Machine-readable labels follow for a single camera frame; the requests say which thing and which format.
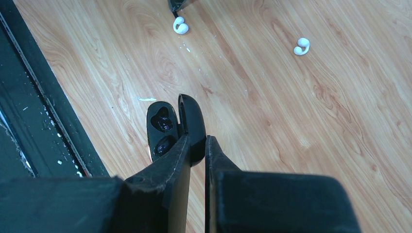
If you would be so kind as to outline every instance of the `wooden floor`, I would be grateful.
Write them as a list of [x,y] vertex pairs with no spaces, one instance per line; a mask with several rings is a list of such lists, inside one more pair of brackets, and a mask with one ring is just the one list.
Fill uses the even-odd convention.
[[111,175],[151,162],[138,98],[185,93],[240,168],[333,176],[364,232],[412,232],[412,0],[189,0],[186,35],[166,0],[15,2]]

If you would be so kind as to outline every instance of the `wood grain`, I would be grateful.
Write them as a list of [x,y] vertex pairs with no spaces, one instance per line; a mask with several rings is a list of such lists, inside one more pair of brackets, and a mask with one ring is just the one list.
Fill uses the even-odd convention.
[[192,0],[186,35],[164,0],[15,2],[110,174],[150,163],[137,98],[185,93],[240,168],[333,176],[365,232],[412,232],[410,0]]

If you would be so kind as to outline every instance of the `white debris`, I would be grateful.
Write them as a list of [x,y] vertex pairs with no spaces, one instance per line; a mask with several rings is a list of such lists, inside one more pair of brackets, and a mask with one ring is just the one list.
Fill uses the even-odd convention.
[[138,98],[138,100],[140,100],[140,101],[156,101],[155,98],[147,98],[147,99]]

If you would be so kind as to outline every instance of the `black metal bar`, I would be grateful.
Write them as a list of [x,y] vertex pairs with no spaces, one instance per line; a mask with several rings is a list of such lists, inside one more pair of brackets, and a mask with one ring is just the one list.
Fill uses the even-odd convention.
[[26,156],[33,174],[37,177],[83,176],[83,171],[78,169],[80,164],[73,161],[68,151],[54,116],[38,97],[40,94],[36,85],[3,24],[0,24],[0,48],[0,111],[5,120],[3,125],[10,129],[10,137]]
[[[133,232],[185,232],[189,181],[190,139],[184,135],[169,152],[126,179],[136,202],[125,203],[124,206],[132,205],[140,210],[137,215],[126,214],[131,222],[136,223]],[[125,232],[122,229],[129,228],[117,226],[116,230]]]
[[45,111],[52,115],[55,124],[60,128],[67,147],[87,175],[108,176],[76,113],[12,0],[0,1],[0,14],[0,26],[7,30],[16,48],[16,54],[25,66],[26,76],[29,76],[31,83],[38,90],[37,95],[44,102]]
[[125,186],[118,178],[0,181],[0,232],[106,233]]
[[333,178],[241,171],[206,141],[206,233],[360,233]]

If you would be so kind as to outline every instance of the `white earbud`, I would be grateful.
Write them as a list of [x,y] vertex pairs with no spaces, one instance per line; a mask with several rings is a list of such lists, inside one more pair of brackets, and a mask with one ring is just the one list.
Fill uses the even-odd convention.
[[184,23],[185,19],[181,16],[177,17],[173,23],[173,29],[177,34],[185,34],[189,31],[189,26]]
[[300,38],[300,39],[297,41],[297,45],[298,45],[298,46],[296,46],[295,49],[293,50],[293,52],[294,52],[296,55],[302,56],[302,55],[305,55],[305,54],[309,51],[310,43],[309,43],[309,40],[308,40],[308,39],[306,39],[306,38]]

